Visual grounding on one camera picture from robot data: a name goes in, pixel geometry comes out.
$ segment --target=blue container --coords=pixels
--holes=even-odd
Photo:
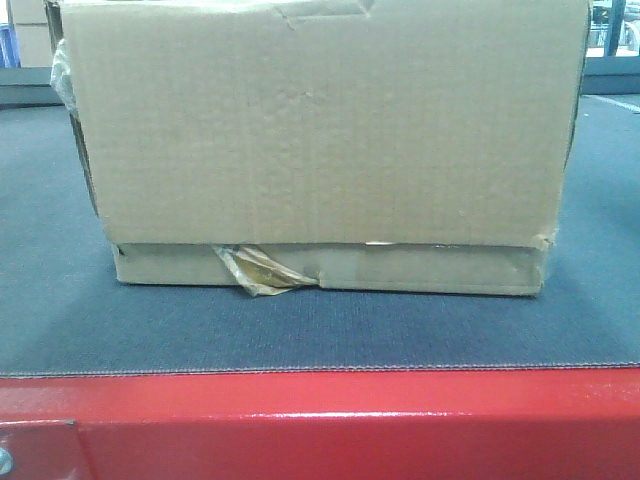
[[[0,68],[19,67],[18,42],[13,26],[0,23]]]

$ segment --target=cardboard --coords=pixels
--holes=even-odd
[[[22,67],[50,67],[51,39],[44,25],[15,25]]]
[[[416,245],[425,261],[438,245],[545,252],[588,11],[586,0],[67,0],[105,232],[119,246]],[[124,281],[155,283],[116,264]],[[442,266],[404,285],[505,293],[495,286],[513,286],[513,268],[475,289],[468,268],[439,283]],[[377,275],[331,286],[403,284]],[[541,275],[527,281],[534,291]]]
[[[13,23],[47,23],[43,0],[9,0],[8,5]]]
[[[269,258],[315,279],[322,288],[535,295],[544,280],[545,253],[535,248],[352,244],[261,248]],[[114,257],[118,280],[126,283],[238,283],[209,245],[119,245]]]

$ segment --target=gray surface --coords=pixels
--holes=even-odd
[[[0,375],[640,363],[640,115],[583,99],[537,299],[123,286],[61,108],[0,111]]]

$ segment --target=torn tape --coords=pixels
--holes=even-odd
[[[294,288],[318,285],[318,280],[285,267],[256,246],[211,247],[251,296],[279,295]]]
[[[60,97],[60,100],[62,100],[62,103],[67,107],[69,113],[77,119],[76,95],[71,84],[71,67],[69,66],[67,44],[64,39],[60,40],[53,55],[50,84]]]

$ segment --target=box flap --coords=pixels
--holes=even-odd
[[[67,0],[116,243],[544,246],[586,0]]]

